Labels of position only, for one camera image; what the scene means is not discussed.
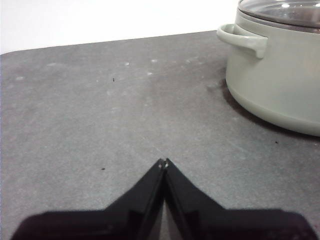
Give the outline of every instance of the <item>gray pot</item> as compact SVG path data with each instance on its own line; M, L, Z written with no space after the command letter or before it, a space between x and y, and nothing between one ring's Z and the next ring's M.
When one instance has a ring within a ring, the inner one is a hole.
M241 0L217 36L234 46L226 82L245 109L320 136L320 1Z

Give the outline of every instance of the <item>black object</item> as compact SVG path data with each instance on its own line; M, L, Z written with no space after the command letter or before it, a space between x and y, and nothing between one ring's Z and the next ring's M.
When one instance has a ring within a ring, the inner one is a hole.
M158 160L106 210L34 215L21 223L12 240L145 240L164 199L185 240L317 240L297 213L224 209L169 159Z

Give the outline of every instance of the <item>speckled surface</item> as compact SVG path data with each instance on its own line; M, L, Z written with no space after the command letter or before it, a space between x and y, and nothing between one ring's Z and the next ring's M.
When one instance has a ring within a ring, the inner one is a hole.
M319 234L320 138L237 104L228 49L209 31L2 55L1 239L103 209L165 157L224 207L295 211Z

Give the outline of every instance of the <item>white speck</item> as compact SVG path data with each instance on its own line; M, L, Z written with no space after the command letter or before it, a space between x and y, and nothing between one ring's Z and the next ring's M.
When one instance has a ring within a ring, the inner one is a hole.
M17 80L17 81L21 81L21 80L23 80L23 79L25 79L24 76L17 76L17 77L15 78L15 80Z

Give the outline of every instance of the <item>lid rim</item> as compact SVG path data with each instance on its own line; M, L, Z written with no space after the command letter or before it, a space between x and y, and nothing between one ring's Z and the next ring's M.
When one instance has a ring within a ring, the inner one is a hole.
M266 21L320 29L320 0L240 0L238 9Z
M309 27L305 25L294 25L294 24L288 24L279 22L276 20L269 20L262 18L260 15L254 16L252 14L248 14L244 11L242 11L239 7L237 10L237 14L239 14L241 17L250 20L252 22L267 25L270 27L280 28L280 29L286 29L286 30L292 30L292 31L298 31L298 32L305 32L305 33L313 33L313 34L320 34L320 27Z

